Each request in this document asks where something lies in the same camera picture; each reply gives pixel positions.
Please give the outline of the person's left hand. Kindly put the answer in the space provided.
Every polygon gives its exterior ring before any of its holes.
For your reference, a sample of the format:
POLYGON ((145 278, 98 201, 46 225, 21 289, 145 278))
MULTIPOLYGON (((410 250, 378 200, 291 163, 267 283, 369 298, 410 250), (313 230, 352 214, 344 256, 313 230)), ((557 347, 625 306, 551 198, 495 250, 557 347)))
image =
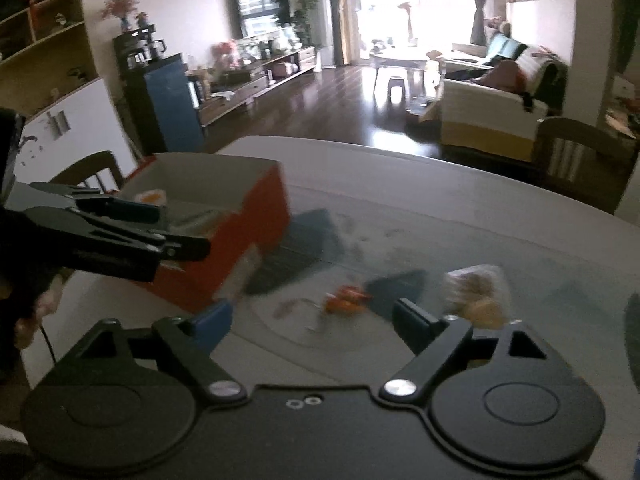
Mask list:
POLYGON ((42 320, 55 314, 60 304, 65 280, 62 274, 56 274, 49 288, 43 292, 32 307, 29 318, 21 318, 15 324, 15 347, 18 350, 28 348, 34 340, 35 333, 40 329, 42 320))

